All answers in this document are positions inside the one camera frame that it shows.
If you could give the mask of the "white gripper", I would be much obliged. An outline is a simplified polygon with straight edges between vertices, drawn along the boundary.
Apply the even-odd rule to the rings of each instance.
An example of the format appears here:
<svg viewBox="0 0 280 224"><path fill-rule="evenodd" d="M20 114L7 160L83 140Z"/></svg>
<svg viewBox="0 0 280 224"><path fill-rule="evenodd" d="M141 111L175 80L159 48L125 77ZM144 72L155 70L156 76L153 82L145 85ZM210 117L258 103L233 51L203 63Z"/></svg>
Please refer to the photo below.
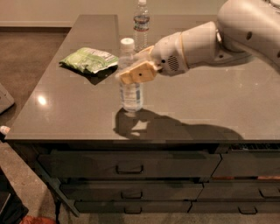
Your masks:
<svg viewBox="0 0 280 224"><path fill-rule="evenodd" d="M118 74L123 84L144 83L153 81L162 68L162 75L175 76L189 70L183 52L181 32L161 38L154 46L151 45L134 55L134 61L144 61L127 67Z"/></svg>

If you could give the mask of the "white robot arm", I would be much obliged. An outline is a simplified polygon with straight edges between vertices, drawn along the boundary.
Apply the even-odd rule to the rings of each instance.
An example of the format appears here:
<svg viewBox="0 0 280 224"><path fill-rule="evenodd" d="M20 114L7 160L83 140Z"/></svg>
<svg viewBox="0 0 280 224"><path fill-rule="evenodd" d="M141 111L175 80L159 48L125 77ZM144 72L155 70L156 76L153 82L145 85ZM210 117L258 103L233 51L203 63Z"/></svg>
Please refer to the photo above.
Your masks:
<svg viewBox="0 0 280 224"><path fill-rule="evenodd" d="M143 83L157 74L175 76L200 66L240 65L253 56L280 67L279 0L227 0L215 22L161 38L137 53L116 78L123 84Z"/></svg>

